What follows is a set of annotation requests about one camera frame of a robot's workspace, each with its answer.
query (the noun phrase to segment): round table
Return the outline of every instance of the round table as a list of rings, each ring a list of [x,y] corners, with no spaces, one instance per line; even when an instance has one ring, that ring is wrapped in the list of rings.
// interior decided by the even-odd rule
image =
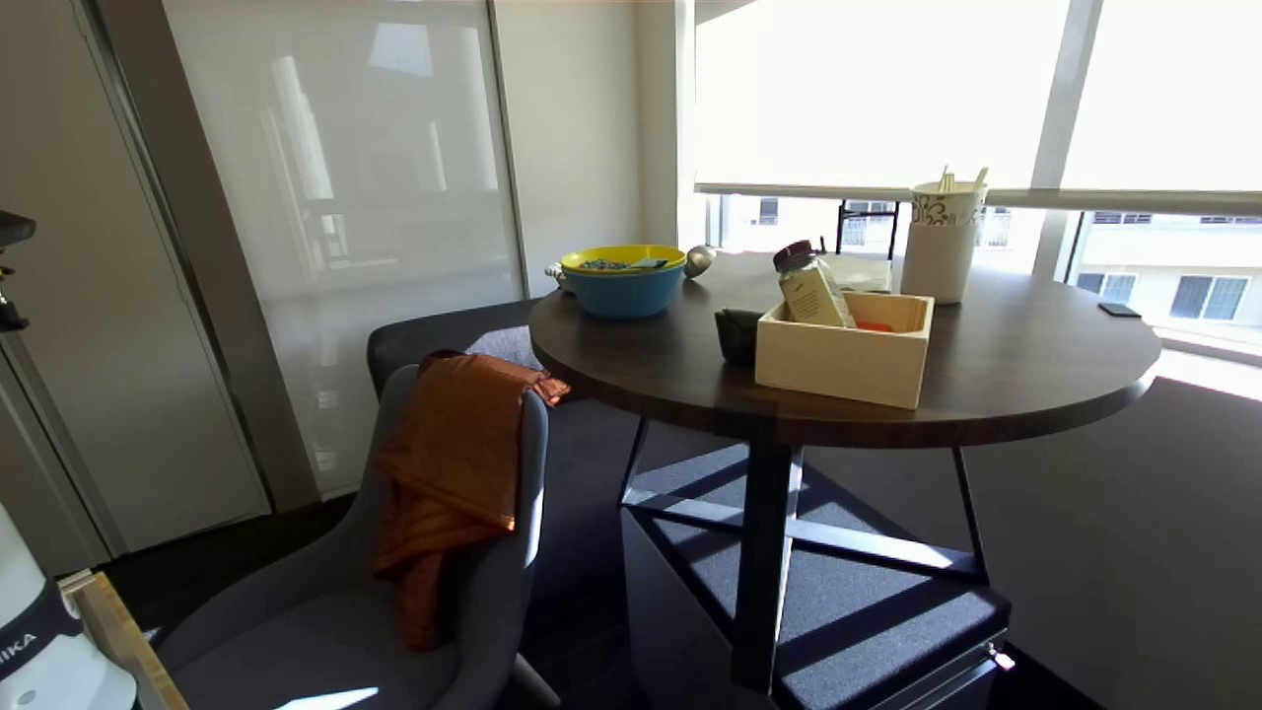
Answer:
[[[889,262],[835,262],[858,285],[890,279]],[[553,376],[611,408],[748,442],[737,658],[769,688],[785,597],[789,464],[800,447],[982,447],[1071,431],[1130,408],[1159,343],[1142,320],[1116,320],[1094,297],[1029,276],[973,272],[963,305],[936,306],[917,412],[791,396],[728,367],[714,310],[778,305],[769,255],[719,255],[649,320],[589,320],[563,293],[531,306],[528,335]]]

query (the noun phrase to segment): yellow bowl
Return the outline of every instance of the yellow bowl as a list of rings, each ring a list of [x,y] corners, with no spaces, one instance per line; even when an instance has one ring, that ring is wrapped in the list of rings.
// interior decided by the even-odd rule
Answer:
[[[683,272],[687,255],[676,246],[594,246],[560,262],[563,279],[640,279]]]

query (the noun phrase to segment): orange cloth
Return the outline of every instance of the orange cloth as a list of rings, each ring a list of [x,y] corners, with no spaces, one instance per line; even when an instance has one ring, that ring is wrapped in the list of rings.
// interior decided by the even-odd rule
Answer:
[[[555,408],[569,388],[490,355],[423,363],[398,433],[373,458],[394,510],[373,573],[398,580],[402,640],[438,647],[442,556],[511,531],[520,392]]]

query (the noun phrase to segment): dark wood tabletop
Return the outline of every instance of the dark wood tabletop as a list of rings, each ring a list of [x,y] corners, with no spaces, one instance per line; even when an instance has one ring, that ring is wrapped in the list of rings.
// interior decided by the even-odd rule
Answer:
[[[582,396],[647,418],[779,447],[973,447],[1086,427],[1130,408],[1159,343],[1142,320],[1112,320],[1094,297],[1029,276],[978,272],[957,306],[936,306],[917,412],[769,392],[728,367],[714,310],[766,310],[769,255],[719,255],[649,320],[589,320],[553,293],[528,330],[536,355]]]

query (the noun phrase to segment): bottle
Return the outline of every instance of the bottle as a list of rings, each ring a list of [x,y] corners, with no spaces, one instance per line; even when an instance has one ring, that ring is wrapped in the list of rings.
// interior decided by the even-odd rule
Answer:
[[[785,310],[795,324],[829,324],[829,326],[857,326],[853,306],[845,297],[831,293],[831,272],[815,255],[808,241],[791,241],[772,255],[779,272]]]

